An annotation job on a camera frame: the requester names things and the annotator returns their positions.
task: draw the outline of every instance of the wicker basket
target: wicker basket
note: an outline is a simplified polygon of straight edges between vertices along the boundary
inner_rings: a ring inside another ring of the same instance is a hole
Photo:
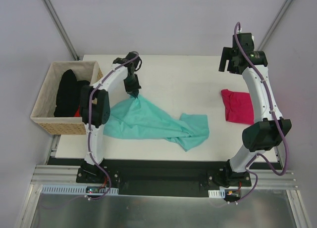
[[[103,76],[96,61],[53,62],[35,102],[31,119],[53,135],[84,135],[86,130],[81,117],[54,117],[59,82],[68,69],[73,70],[77,80],[87,80],[91,84]]]

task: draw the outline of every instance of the gray wall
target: gray wall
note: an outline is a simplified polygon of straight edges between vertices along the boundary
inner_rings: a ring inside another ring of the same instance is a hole
[[[221,55],[237,20],[260,40],[285,0],[52,0],[80,55]]]
[[[275,99],[293,124],[290,168],[316,227],[317,0],[295,0],[264,50]]]
[[[50,136],[30,120],[52,61],[71,60],[41,0],[0,0],[0,227],[14,226]]]

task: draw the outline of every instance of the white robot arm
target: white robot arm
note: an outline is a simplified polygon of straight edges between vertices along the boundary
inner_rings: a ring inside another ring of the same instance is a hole
[[[103,131],[110,116],[108,93],[120,82],[124,82],[126,92],[133,97],[139,94],[139,80],[136,71],[142,61],[137,52],[130,52],[125,58],[117,58],[112,70],[92,86],[85,86],[81,91],[80,114],[85,124],[88,138],[85,161],[90,165],[100,164],[104,159]]]
[[[225,70],[226,61],[229,60],[227,70],[243,76],[251,96],[254,124],[243,131],[243,145],[237,154],[226,162],[221,172],[214,176],[213,181],[224,187],[245,181],[245,178],[249,177],[248,167],[258,156],[267,160],[263,154],[278,146],[282,141],[285,144],[284,136],[292,126],[289,119],[283,119],[276,105],[268,79],[265,53],[254,51],[251,33],[236,34],[238,26],[240,23],[237,23],[235,27],[233,47],[223,48],[219,71]],[[283,175],[285,171],[286,166],[282,173],[276,174]]]

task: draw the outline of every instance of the teal cloth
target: teal cloth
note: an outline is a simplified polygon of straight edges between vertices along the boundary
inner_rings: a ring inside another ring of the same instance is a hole
[[[209,136],[207,115],[183,113],[179,120],[141,95],[116,104],[110,111],[104,135],[119,139],[158,139],[181,145],[185,151]]]

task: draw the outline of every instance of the white table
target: white table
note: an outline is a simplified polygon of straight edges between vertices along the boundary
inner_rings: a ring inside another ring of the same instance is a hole
[[[118,55],[85,55],[83,60],[96,60],[105,75]],[[218,72],[219,56],[154,56],[141,55],[143,65],[138,72],[140,94],[179,118],[182,113],[207,114],[210,136],[201,145],[185,152],[181,146],[164,139],[123,140],[104,136],[106,159],[226,161],[242,145],[242,131],[248,126],[226,122],[222,89],[248,92],[240,75]],[[110,106],[127,99],[124,84],[109,95]],[[57,158],[84,158],[86,136],[62,135]],[[274,150],[265,154],[276,162]]]

